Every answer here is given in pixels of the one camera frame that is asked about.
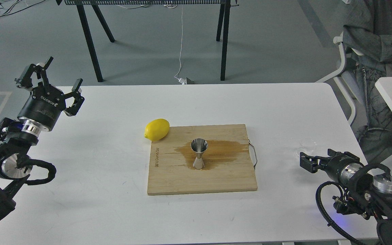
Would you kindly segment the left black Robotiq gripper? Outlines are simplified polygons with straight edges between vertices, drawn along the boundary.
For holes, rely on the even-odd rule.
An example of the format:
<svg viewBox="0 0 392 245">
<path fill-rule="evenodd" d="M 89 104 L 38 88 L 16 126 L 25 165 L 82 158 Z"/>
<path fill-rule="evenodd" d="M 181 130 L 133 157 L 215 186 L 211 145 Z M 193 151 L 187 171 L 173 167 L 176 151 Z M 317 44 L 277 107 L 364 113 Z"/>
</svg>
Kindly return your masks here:
<svg viewBox="0 0 392 245">
<path fill-rule="evenodd" d="M 16 87 L 31 91 L 17 118 L 19 121 L 33 120 L 42 124 L 45 131 L 52 131 L 61 112 L 67 116 L 75 116 L 85 98 L 81 95 L 80 86 L 83 79 L 77 79 L 71 92 L 64 94 L 62 90 L 49 84 L 46 70 L 53 61 L 50 57 L 44 65 L 30 64 L 26 66 L 20 78 L 15 79 Z M 36 73 L 37 79 L 42 79 L 42 85 L 33 88 L 31 76 Z M 73 98 L 73 103 L 66 108 L 64 99 Z"/>
</svg>

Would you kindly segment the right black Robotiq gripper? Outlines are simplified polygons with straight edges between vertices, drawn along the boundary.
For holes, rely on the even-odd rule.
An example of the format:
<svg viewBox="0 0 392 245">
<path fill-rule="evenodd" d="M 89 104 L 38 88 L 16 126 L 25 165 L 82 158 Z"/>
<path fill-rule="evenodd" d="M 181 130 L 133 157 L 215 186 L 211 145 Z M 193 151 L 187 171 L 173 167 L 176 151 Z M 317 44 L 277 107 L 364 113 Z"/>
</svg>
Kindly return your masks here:
<svg viewBox="0 0 392 245">
<path fill-rule="evenodd" d="M 328 149 L 328 160 L 326 157 L 310 156 L 304 152 L 299 154 L 299 166 L 310 173 L 324 170 L 331 180 L 342 186 L 347 186 L 349 180 L 363 167 L 360 158 L 351 152 L 339 152 Z"/>
</svg>

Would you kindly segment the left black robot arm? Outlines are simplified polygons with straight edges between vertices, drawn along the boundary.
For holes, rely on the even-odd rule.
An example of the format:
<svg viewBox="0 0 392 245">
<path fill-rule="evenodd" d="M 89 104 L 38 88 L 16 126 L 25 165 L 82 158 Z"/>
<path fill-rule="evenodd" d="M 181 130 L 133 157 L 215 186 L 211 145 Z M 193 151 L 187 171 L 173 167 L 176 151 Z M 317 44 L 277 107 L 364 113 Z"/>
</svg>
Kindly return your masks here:
<svg viewBox="0 0 392 245">
<path fill-rule="evenodd" d="M 70 93 L 63 93 L 49 83 L 45 64 L 31 64 L 16 79 L 18 88 L 30 92 L 30 96 L 17 116 L 17 120 L 3 118 L 0 121 L 0 220 L 15 209 L 13 197 L 24 185 L 40 185 L 52 181 L 56 167 L 43 160 L 28 156 L 31 146 L 38 143 L 42 131 L 53 130 L 59 116 L 75 116 L 84 97 L 81 96 L 78 79 Z"/>
</svg>

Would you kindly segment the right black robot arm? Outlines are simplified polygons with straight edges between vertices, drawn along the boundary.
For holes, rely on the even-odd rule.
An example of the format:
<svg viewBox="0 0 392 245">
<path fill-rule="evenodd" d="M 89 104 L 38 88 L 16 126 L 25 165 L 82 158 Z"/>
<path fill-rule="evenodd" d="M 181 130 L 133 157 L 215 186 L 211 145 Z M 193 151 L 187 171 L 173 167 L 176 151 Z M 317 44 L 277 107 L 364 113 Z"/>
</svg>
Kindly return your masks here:
<svg viewBox="0 0 392 245">
<path fill-rule="evenodd" d="M 380 245 L 392 245 L 392 175 L 390 169 L 381 164 L 360 162 L 350 152 L 328 149 L 328 156 L 310 156 L 300 152 L 300 166 L 310 173 L 325 171 L 330 181 L 322 183 L 316 191 L 317 207 L 328 223 L 350 242 L 361 245 L 361 241 L 348 234 L 334 221 L 322 203 L 322 189 L 335 185 L 339 196 L 333 196 L 333 207 L 342 215 L 358 214 L 368 220 L 374 217 Z"/>
</svg>

